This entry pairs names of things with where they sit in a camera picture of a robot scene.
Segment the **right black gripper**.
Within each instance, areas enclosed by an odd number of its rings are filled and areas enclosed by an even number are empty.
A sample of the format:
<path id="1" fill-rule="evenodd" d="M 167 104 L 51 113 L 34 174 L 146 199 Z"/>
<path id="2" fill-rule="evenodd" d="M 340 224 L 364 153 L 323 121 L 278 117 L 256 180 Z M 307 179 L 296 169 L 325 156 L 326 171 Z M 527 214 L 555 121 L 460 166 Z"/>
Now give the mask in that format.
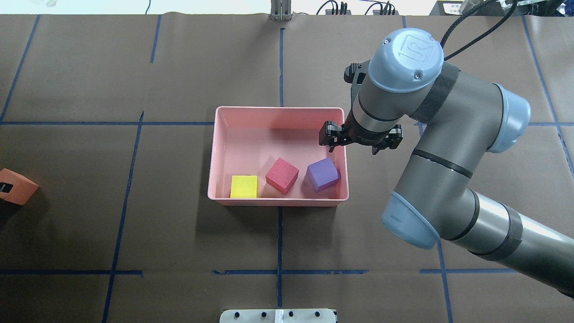
<path id="1" fill-rule="evenodd" d="M 372 155 L 385 149 L 397 149 L 403 140 L 402 125 L 394 125 L 390 130 L 369 131 L 355 123 L 338 126 L 334 121 L 326 121 L 318 133 L 318 144 L 334 148 L 341 145 L 360 144 L 371 146 Z"/>

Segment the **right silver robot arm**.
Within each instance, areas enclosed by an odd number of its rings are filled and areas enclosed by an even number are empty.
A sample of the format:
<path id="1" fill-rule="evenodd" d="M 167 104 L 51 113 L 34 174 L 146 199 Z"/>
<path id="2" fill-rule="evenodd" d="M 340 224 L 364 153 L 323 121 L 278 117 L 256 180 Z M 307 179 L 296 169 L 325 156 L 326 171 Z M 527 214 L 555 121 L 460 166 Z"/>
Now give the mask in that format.
<path id="1" fill-rule="evenodd" d="M 526 131 L 527 100 L 446 62 L 439 42 L 414 27 L 387 35 L 355 68 L 365 78 L 352 81 L 346 121 L 323 124 L 321 146 L 357 143 L 375 155 L 399 145 L 402 117 L 426 125 L 383 211 L 384 227 L 418 248 L 451 241 L 572 298 L 573 239 L 468 187 L 485 153 L 507 151 Z"/>

